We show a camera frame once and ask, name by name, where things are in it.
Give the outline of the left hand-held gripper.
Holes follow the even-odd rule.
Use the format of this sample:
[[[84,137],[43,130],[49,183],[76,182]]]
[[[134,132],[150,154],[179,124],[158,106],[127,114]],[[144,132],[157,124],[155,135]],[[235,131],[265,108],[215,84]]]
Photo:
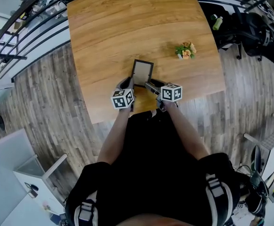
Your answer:
[[[127,77],[120,81],[111,96],[111,102],[116,110],[130,109],[133,112],[134,107],[134,80]]]

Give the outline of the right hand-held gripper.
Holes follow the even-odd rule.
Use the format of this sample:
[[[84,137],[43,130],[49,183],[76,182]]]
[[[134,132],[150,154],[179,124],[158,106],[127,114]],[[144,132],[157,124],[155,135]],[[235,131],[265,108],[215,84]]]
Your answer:
[[[150,79],[150,82],[145,83],[145,88],[151,93],[158,95],[157,105],[158,108],[164,112],[165,105],[164,102],[174,102],[177,103],[183,97],[183,87],[177,84],[167,84],[167,82]]]

